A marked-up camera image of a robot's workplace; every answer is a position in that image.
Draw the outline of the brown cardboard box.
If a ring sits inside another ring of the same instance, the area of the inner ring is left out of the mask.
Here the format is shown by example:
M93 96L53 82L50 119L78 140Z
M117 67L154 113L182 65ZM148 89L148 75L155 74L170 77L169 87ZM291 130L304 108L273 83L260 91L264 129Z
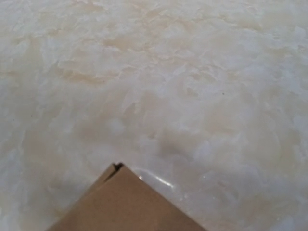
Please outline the brown cardboard box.
M51 231L202 231L122 163L111 164Z

